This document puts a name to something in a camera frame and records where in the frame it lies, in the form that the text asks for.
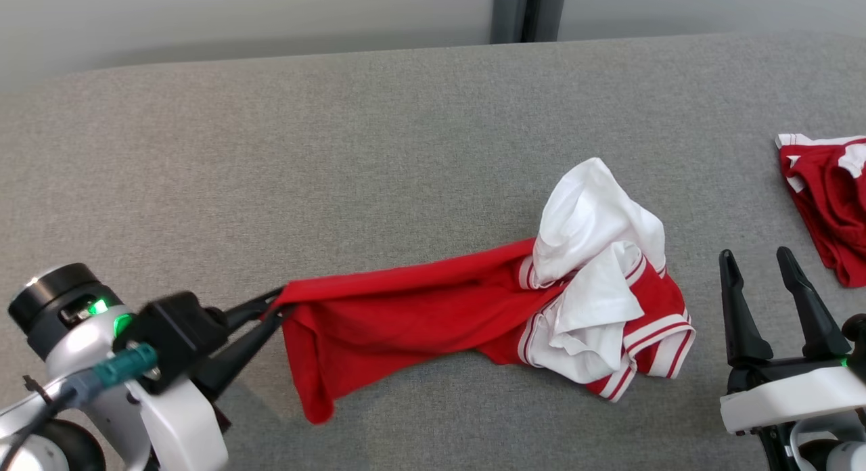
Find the red cloth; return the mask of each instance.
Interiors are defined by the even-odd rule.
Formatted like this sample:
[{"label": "red cloth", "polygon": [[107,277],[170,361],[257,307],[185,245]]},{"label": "red cloth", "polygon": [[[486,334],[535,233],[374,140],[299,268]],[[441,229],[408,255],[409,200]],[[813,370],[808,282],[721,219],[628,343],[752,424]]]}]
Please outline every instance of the red cloth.
[{"label": "red cloth", "polygon": [[520,287],[535,239],[429,265],[293,281],[282,329],[306,418],[413,364],[477,348],[517,327],[565,288]]},{"label": "red cloth", "polygon": [[641,302],[643,317],[625,323],[622,346],[637,363],[637,372],[676,378],[695,342],[680,287],[667,273],[649,269],[631,285],[631,292]]},{"label": "red cloth", "polygon": [[779,149],[782,174],[823,264],[842,285],[866,286],[866,140],[829,144],[790,137]]}]

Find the black motor cap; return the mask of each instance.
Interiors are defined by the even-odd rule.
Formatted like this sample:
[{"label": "black motor cap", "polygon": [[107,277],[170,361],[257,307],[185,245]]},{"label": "black motor cap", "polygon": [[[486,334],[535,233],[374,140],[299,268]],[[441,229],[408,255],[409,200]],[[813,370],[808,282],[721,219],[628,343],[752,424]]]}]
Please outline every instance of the black motor cap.
[{"label": "black motor cap", "polygon": [[9,316],[28,334],[46,305],[76,287],[92,283],[99,283],[99,280],[83,263],[53,269],[21,289],[9,304]]}]

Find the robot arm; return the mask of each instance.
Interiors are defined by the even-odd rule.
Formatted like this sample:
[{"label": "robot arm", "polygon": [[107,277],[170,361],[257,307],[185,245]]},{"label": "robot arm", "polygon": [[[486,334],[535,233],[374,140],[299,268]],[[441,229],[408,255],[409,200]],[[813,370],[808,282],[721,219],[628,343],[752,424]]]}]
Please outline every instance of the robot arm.
[{"label": "robot arm", "polygon": [[[728,432],[757,434],[771,471],[866,469],[866,316],[839,330],[790,249],[776,253],[785,288],[803,328],[803,357],[773,359],[742,294],[733,253],[719,257],[727,339],[727,396],[721,415]],[[848,354],[854,341],[853,354]],[[829,432],[835,440],[810,441]]]},{"label": "robot arm", "polygon": [[[0,456],[16,433],[56,403],[73,375],[114,355],[152,348],[155,364],[118,381],[80,407],[132,470],[215,471],[228,461],[223,433],[229,420],[214,402],[281,325],[285,311],[269,313],[275,290],[228,311],[201,307],[191,292],[149,302],[133,313],[82,264],[34,277],[9,314],[43,358],[44,387],[0,411]],[[245,323],[262,320],[226,345]],[[27,438],[12,469],[105,469],[96,440],[65,421],[50,421]]]}]

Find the green indicator light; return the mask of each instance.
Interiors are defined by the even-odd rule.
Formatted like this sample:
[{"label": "green indicator light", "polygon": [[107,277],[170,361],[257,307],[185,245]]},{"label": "green indicator light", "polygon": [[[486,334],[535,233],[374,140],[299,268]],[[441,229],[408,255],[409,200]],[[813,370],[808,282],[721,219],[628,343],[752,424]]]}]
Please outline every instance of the green indicator light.
[{"label": "green indicator light", "polygon": [[99,315],[100,313],[106,313],[106,311],[108,311],[108,304],[102,298],[93,302],[93,305],[90,305],[90,308],[87,309],[87,313],[90,315]]},{"label": "green indicator light", "polygon": [[117,336],[119,336],[120,333],[123,332],[123,330],[132,322],[133,316],[131,314],[118,316],[117,319],[114,320],[114,337],[117,338]]}]

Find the gray upholstered surface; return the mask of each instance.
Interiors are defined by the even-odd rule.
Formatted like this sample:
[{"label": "gray upholstered surface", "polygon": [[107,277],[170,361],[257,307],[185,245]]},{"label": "gray upholstered surface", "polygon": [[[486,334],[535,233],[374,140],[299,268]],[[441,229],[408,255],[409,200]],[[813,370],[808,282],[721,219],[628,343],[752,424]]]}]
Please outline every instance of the gray upholstered surface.
[{"label": "gray upholstered surface", "polygon": [[[864,77],[866,41],[798,34],[69,76],[0,102],[0,295],[84,261],[132,305],[192,289],[226,307],[297,277],[435,261],[533,236],[557,178],[601,156],[665,223],[699,332],[680,379],[638,378],[609,404],[460,354],[347,397],[313,428],[278,338],[222,400],[232,468],[762,469],[757,439],[727,435],[718,413],[717,255],[736,253],[780,356],[802,342],[776,246],[838,319],[863,306],[817,258],[771,139],[863,134]],[[6,317],[0,349],[11,403],[18,375],[41,368]]]}]

